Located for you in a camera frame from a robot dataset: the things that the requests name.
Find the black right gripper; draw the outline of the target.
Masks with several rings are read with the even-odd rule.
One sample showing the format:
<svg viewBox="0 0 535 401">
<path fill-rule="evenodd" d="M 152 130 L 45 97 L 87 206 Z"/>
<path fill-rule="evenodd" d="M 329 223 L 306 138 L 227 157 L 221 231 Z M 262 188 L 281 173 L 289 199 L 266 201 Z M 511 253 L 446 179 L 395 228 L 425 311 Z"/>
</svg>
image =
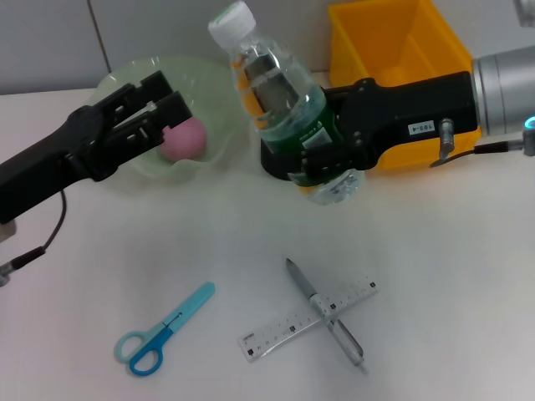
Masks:
<svg viewBox="0 0 535 401">
<path fill-rule="evenodd" d="M 323 184 L 351 168 L 425 167 L 439 158 L 443 120 L 462 145 L 473 141 L 478 129 L 468 72 L 391 87 L 364 78 L 323 92 L 344 140 L 289 153 L 289 179 L 301 187 Z"/>
</svg>

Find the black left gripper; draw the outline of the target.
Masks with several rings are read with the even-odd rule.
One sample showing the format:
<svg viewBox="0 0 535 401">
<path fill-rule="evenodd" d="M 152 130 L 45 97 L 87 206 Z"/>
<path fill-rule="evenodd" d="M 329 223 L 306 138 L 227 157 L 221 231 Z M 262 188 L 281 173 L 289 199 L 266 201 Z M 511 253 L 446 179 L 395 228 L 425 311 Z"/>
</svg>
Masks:
<svg viewBox="0 0 535 401">
<path fill-rule="evenodd" d="M 152 110 L 129 118 L 150 102 Z M 160 70 L 139 86 L 125 84 L 94 106 L 76 109 L 52 134 L 1 164 L 1 222 L 15 220 L 77 181 L 108 178 L 116 166 L 161 145 L 165 128 L 191 117 Z"/>
</svg>

